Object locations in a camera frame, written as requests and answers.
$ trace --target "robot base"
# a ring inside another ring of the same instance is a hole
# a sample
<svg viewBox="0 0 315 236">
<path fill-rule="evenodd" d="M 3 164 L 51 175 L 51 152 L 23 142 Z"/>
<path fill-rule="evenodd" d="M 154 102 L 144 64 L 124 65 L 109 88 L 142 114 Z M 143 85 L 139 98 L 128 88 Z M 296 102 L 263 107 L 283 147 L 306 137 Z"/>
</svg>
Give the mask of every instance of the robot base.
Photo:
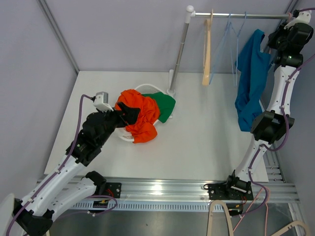
<svg viewBox="0 0 315 236">
<path fill-rule="evenodd" d="M 208 190 L 210 200 L 253 200 L 251 182 L 245 182 L 233 174 L 224 183 L 207 183 L 203 186 Z"/>
</svg>

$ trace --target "blue shirt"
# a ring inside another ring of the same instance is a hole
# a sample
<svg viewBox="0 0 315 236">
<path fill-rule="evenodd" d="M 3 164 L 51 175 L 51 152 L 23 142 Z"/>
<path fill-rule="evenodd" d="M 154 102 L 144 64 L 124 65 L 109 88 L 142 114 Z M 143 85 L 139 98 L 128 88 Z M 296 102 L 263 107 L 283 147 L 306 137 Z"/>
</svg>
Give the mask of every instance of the blue shirt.
<svg viewBox="0 0 315 236">
<path fill-rule="evenodd" d="M 238 56 L 242 72 L 235 101 L 238 123 L 242 131 L 251 130 L 253 120 L 262 113 L 259 99 L 266 86 L 271 55 L 260 51 L 265 34 L 257 29 Z"/>
</svg>

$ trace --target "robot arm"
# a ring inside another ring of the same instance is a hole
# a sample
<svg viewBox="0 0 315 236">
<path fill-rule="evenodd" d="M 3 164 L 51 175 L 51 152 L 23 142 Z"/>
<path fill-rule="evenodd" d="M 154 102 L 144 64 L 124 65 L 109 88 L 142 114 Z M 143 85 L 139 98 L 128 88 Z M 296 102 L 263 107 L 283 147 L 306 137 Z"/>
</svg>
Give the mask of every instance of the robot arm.
<svg viewBox="0 0 315 236">
<path fill-rule="evenodd" d="M 225 183 L 205 185 L 205 189 L 209 189 L 211 200 L 241 200 L 243 197 L 252 200 L 252 176 L 264 153 L 283 135 L 286 135 L 286 140 L 288 130 L 294 124 L 294 119 L 290 117 L 290 100 L 303 64 L 303 55 L 300 52 L 311 39 L 314 30 L 308 25 L 311 11 L 295 11 L 293 16 L 294 20 L 283 23 L 269 35 L 268 46 L 277 50 L 274 58 L 275 82 L 270 104 L 267 110 L 253 121 L 250 146 L 233 174 Z"/>
<path fill-rule="evenodd" d="M 93 194 L 102 195 L 106 179 L 97 172 L 87 173 L 73 188 L 63 192 L 62 189 L 101 152 L 115 128 L 137 121 L 139 108 L 118 103 L 121 111 L 114 110 L 107 104 L 108 94 L 105 92 L 97 93 L 92 100 L 97 112 L 88 115 L 60 163 L 33 191 L 23 199 L 15 200 L 14 220 L 29 236 L 44 235 L 53 222 L 77 202 Z"/>
</svg>

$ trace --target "orange cloth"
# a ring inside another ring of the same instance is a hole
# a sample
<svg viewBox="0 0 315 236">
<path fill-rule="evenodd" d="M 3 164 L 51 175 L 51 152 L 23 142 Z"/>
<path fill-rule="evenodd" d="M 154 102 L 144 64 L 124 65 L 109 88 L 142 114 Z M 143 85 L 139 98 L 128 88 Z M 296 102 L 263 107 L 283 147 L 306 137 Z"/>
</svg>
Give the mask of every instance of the orange cloth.
<svg viewBox="0 0 315 236">
<path fill-rule="evenodd" d="M 126 126 L 126 131 L 132 134 L 135 144 L 145 143 L 158 135 L 153 123 L 159 117 L 159 108 L 154 99 L 144 97 L 134 89 L 128 89 L 121 93 L 117 102 L 123 102 L 129 107 L 141 110 L 136 124 Z"/>
</svg>

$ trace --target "gray wall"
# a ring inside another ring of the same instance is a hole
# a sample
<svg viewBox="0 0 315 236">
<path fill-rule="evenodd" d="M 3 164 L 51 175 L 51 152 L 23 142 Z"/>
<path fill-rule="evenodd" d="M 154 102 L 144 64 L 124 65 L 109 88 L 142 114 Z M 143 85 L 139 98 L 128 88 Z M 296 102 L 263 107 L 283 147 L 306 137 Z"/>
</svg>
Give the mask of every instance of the gray wall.
<svg viewBox="0 0 315 236">
<path fill-rule="evenodd" d="M 0 201 L 43 174 L 75 74 L 35 0 L 0 1 Z"/>
<path fill-rule="evenodd" d="M 299 9 L 314 6 L 313 0 L 303 0 Z M 315 28 L 315 15 L 311 26 Z M 304 60 L 315 53 L 315 37 L 302 51 Z M 304 206 L 305 214 L 312 231 L 315 232 L 314 211 L 312 203 L 315 197 L 314 167 L 315 167 L 315 60 L 306 65 L 301 71 L 294 85 L 291 99 L 291 116 L 295 118 L 294 126 L 286 145 L 279 151 L 281 167 L 288 182 L 296 184 L 296 188 Z M 273 87 L 273 74 L 269 76 L 268 84 L 263 95 L 266 104 L 269 103 Z"/>
<path fill-rule="evenodd" d="M 47 0 L 81 70 L 169 71 L 179 48 L 186 6 L 216 13 L 284 13 L 290 0 Z M 204 19 L 192 20 L 181 71 L 202 71 Z M 213 20 L 212 52 L 227 19 Z M 238 30 L 243 19 L 233 19 Z M 271 33 L 277 20 L 247 20 L 240 49 L 257 28 Z M 236 39 L 232 37 L 233 55 Z M 217 72 L 230 72 L 229 46 Z"/>
</svg>

